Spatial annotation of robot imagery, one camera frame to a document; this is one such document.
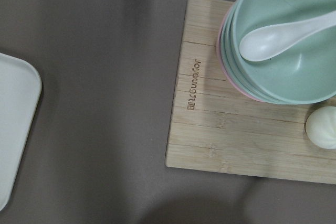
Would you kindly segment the white serving tray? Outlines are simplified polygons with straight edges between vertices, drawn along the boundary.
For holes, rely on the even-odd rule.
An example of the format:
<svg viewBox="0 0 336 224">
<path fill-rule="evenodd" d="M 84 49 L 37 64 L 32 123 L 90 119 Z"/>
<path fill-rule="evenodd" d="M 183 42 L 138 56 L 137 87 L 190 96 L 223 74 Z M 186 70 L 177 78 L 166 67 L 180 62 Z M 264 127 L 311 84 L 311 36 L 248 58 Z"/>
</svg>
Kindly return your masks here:
<svg viewBox="0 0 336 224">
<path fill-rule="evenodd" d="M 1 209 L 10 199 L 41 89 L 31 64 L 1 54 Z"/>
</svg>

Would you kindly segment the bamboo cutting board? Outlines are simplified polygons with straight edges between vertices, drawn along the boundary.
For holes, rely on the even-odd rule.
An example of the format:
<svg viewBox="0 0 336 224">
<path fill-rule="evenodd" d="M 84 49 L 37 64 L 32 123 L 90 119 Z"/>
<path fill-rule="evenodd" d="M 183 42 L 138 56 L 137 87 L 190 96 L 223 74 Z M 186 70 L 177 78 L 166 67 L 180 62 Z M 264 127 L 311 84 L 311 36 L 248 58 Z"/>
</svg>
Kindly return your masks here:
<svg viewBox="0 0 336 224">
<path fill-rule="evenodd" d="M 224 75 L 216 54 L 220 24 L 232 3 L 187 0 L 165 163 L 168 167 L 335 183 L 335 151 L 315 146 L 307 117 L 334 106 L 254 101 Z"/>
</svg>

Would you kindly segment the green bowl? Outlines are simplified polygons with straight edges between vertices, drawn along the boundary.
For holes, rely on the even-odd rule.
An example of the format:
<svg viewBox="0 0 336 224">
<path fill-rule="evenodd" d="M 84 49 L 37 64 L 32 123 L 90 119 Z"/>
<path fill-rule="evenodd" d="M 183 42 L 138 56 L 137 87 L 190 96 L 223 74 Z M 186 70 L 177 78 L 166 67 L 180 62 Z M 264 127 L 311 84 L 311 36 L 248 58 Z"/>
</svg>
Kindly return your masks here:
<svg viewBox="0 0 336 224">
<path fill-rule="evenodd" d="M 237 79 L 229 63 L 229 60 L 228 60 L 229 54 L 225 46 L 224 35 L 225 35 L 226 25 L 228 23 L 228 17 L 229 17 L 229 14 L 231 13 L 231 10 L 232 10 L 232 6 L 225 13 L 222 23 L 220 25 L 219 31 L 218 31 L 217 42 L 216 42 L 216 55 L 218 57 L 218 61 L 220 63 L 220 66 L 222 68 L 224 75 L 226 76 L 228 81 L 237 91 L 239 91 L 244 96 L 250 99 L 253 99 L 255 101 L 266 102 L 265 99 L 263 98 L 260 99 L 252 91 L 246 89 L 246 87 Z"/>
<path fill-rule="evenodd" d="M 229 54 L 228 56 L 228 60 L 229 63 L 231 65 L 231 68 L 233 70 L 233 72 L 235 73 L 237 79 L 246 87 L 246 89 L 252 91 L 257 97 L 259 97 L 260 99 L 263 98 L 266 100 L 267 103 L 272 103 L 272 104 L 286 104 L 283 101 L 280 101 L 278 99 L 272 98 L 271 96 L 264 94 L 263 92 L 260 92 L 259 90 L 255 89 L 243 76 L 242 73 L 240 72 L 240 70 L 237 67 L 237 64 L 234 60 L 234 55 L 233 55 L 233 51 L 230 47 L 230 43 L 229 43 L 229 27 L 232 21 L 232 17 L 233 17 L 233 13 L 235 10 L 235 4 L 232 5 L 232 10 L 231 13 L 229 14 L 228 17 L 228 23 L 226 25 L 226 30 L 225 30 L 225 35 L 224 35 L 224 41 L 225 41 L 225 46 L 227 49 L 227 52 Z"/>
<path fill-rule="evenodd" d="M 232 19 L 231 43 L 260 27 L 297 22 L 335 10 L 335 0 L 238 0 Z M 250 62 L 239 54 L 236 63 L 257 89 L 291 104 L 310 104 L 335 95 L 335 28 L 312 35 L 282 54 Z"/>
</svg>

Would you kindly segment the white ceramic spoon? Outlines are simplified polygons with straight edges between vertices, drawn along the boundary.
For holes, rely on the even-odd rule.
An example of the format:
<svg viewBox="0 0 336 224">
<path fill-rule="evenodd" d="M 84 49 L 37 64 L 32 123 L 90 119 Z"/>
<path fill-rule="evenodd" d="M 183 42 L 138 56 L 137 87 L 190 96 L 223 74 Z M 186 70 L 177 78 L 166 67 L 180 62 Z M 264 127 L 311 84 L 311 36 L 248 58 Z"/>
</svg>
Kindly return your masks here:
<svg viewBox="0 0 336 224">
<path fill-rule="evenodd" d="M 302 40 L 335 26 L 335 11 L 291 23 L 269 25 L 247 33 L 240 41 L 239 53 L 245 60 L 271 59 Z"/>
</svg>

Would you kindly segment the top green bowl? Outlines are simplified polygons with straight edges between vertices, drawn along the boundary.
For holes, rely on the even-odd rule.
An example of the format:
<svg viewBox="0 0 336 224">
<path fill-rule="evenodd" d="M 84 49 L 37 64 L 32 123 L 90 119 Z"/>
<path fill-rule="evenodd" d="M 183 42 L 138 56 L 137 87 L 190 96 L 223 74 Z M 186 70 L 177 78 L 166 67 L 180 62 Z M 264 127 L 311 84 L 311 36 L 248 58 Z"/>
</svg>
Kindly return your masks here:
<svg viewBox="0 0 336 224">
<path fill-rule="evenodd" d="M 232 19 L 231 43 L 260 27 L 297 22 L 335 10 L 335 0 L 238 0 Z M 312 35 L 282 54 L 250 62 L 239 54 L 236 63 L 257 89 L 291 104 L 310 104 L 335 95 L 335 28 Z"/>
</svg>

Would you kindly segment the white steamed bun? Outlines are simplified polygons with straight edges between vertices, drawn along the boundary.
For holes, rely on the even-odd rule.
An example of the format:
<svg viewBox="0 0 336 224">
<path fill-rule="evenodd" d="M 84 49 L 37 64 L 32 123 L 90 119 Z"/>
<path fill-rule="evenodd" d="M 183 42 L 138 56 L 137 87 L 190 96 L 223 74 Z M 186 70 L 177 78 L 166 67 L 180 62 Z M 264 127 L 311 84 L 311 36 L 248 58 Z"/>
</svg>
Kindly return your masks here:
<svg viewBox="0 0 336 224">
<path fill-rule="evenodd" d="M 335 149 L 335 107 L 325 106 L 315 110 L 307 118 L 306 134 L 316 146 Z"/>
</svg>

